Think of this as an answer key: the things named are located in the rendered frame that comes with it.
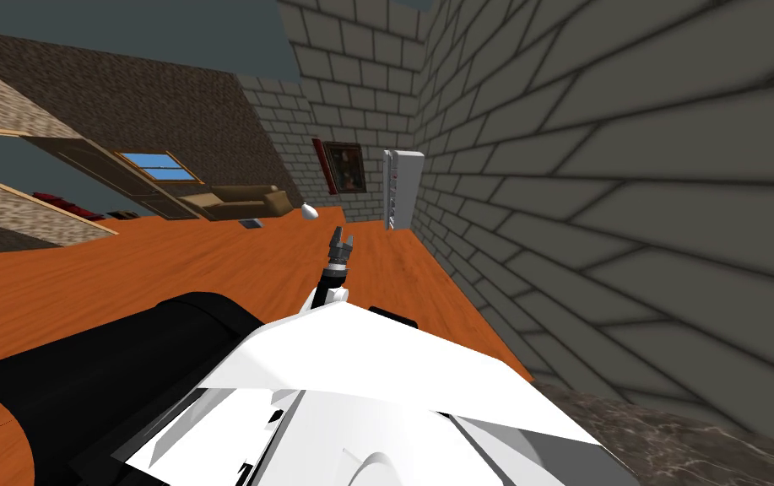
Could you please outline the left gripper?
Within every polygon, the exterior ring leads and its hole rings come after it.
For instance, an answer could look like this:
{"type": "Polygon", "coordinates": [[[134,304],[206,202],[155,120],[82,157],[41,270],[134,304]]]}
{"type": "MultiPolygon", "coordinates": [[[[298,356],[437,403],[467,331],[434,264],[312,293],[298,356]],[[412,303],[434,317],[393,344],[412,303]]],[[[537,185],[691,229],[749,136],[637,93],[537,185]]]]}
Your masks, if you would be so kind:
{"type": "Polygon", "coordinates": [[[328,251],[327,269],[345,269],[353,250],[354,236],[349,235],[343,241],[343,227],[338,226],[331,237],[328,251]]]}

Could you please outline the white tall cabinet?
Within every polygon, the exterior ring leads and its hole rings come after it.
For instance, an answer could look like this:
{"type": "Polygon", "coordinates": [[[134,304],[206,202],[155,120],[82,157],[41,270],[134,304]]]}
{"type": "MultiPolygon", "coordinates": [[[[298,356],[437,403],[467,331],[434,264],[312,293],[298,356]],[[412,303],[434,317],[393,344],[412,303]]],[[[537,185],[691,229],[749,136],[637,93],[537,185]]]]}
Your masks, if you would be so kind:
{"type": "Polygon", "coordinates": [[[383,220],[386,230],[409,229],[425,155],[416,151],[383,151],[383,220]]]}

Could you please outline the tan sofa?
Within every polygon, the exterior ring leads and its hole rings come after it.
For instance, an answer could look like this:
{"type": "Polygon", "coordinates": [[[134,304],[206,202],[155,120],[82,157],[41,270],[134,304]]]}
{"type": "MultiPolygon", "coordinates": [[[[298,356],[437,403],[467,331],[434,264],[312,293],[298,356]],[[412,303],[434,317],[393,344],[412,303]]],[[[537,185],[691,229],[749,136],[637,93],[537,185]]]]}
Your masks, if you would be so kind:
{"type": "Polygon", "coordinates": [[[278,218],[293,206],[277,186],[211,186],[209,192],[178,197],[209,221],[278,218]]]}

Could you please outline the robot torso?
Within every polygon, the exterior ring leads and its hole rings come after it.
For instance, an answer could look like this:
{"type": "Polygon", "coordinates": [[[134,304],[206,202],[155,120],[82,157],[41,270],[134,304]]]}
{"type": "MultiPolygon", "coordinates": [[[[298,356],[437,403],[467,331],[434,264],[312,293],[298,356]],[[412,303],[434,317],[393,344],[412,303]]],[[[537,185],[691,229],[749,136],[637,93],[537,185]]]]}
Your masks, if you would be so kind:
{"type": "Polygon", "coordinates": [[[639,486],[505,363],[345,302],[259,327],[114,456],[169,486],[639,486]]]}

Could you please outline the blue window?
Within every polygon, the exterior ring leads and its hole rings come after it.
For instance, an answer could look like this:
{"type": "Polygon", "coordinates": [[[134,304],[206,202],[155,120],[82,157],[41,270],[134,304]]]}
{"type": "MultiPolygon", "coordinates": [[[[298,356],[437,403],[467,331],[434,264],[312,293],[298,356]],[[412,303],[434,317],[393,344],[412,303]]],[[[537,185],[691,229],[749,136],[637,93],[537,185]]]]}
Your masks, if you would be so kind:
{"type": "Polygon", "coordinates": [[[151,181],[157,183],[203,184],[196,175],[167,151],[150,153],[114,152],[114,155],[144,174],[151,181]]]}

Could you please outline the brown door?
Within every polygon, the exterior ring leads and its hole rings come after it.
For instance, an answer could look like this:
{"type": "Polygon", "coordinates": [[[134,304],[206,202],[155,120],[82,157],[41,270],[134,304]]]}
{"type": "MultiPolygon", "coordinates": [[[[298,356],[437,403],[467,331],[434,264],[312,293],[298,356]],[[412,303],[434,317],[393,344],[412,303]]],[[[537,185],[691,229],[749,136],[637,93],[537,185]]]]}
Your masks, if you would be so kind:
{"type": "Polygon", "coordinates": [[[97,143],[85,138],[24,136],[23,139],[165,220],[199,218],[185,204],[97,143]]]}

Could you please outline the red couch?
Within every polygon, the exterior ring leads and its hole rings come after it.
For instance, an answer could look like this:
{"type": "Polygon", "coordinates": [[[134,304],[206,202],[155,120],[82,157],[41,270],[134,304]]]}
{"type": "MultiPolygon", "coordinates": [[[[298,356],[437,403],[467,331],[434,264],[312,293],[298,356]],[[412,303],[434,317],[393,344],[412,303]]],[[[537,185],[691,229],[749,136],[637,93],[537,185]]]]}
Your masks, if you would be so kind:
{"type": "Polygon", "coordinates": [[[105,219],[105,217],[100,213],[93,213],[86,209],[80,208],[76,204],[68,202],[63,198],[54,196],[52,194],[33,192],[32,197],[89,221],[98,222],[105,219]]]}

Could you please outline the dark framed wall picture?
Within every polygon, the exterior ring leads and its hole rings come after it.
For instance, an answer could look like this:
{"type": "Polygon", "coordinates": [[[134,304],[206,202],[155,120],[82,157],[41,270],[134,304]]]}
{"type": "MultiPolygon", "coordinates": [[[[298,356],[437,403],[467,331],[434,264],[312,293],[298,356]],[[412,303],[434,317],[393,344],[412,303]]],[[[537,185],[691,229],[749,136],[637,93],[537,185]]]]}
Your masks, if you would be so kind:
{"type": "Polygon", "coordinates": [[[320,138],[313,138],[312,144],[329,195],[366,192],[363,155],[359,144],[323,142],[320,138]]]}

